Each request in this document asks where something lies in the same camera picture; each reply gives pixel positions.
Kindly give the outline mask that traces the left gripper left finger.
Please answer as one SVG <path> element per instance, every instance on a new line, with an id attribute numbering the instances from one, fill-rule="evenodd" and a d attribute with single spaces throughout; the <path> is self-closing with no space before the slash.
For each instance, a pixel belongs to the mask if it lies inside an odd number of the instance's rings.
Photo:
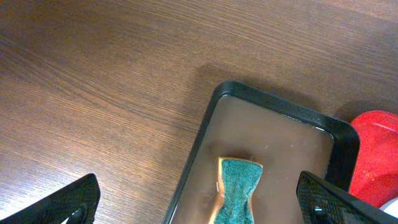
<path id="1" fill-rule="evenodd" d="M 4 218 L 1 223 L 92 224 L 100 200 L 94 174 L 87 174 L 62 189 Z"/>

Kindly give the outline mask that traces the green and yellow sponge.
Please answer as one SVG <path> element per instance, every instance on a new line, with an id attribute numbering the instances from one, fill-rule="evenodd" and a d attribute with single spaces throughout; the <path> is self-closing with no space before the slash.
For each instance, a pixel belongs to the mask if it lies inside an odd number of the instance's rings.
<path id="1" fill-rule="evenodd" d="M 217 194 L 208 223 L 254 224 L 252 196 L 262 172 L 257 162 L 219 157 Z"/>

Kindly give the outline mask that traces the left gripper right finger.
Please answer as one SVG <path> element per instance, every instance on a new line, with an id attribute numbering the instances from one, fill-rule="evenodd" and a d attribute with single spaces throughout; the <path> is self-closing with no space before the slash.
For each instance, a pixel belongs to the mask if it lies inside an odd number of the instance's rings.
<path id="1" fill-rule="evenodd" d="M 397 224 L 396 217 L 309 171 L 300 173 L 296 195 L 305 224 Z"/>

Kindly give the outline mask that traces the pale blue plate top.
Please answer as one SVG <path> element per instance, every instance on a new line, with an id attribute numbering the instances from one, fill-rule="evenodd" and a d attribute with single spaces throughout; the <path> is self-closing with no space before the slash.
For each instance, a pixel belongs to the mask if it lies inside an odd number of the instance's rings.
<path id="1" fill-rule="evenodd" d="M 396 197 L 386 202 L 379 209 L 395 218 L 398 218 L 398 198 Z"/>

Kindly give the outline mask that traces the black rectangular tray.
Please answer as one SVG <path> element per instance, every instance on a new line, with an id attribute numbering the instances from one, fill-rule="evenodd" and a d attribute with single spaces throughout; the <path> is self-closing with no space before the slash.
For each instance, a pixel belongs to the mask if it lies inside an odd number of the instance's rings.
<path id="1" fill-rule="evenodd" d="M 252 196 L 256 223 L 302 223 L 296 196 L 307 170 L 348 190 L 359 151 L 354 128 L 240 82 L 218 85 L 189 153 L 165 223 L 207 223 L 219 157 L 263 166 Z"/>

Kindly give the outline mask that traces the red plastic tray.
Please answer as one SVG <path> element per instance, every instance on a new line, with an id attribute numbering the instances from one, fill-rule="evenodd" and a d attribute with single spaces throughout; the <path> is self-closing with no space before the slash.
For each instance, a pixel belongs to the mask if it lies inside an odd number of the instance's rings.
<path id="1" fill-rule="evenodd" d="M 360 146 L 349 193 L 379 208 L 397 198 L 397 115 L 368 111 L 351 125 Z"/>

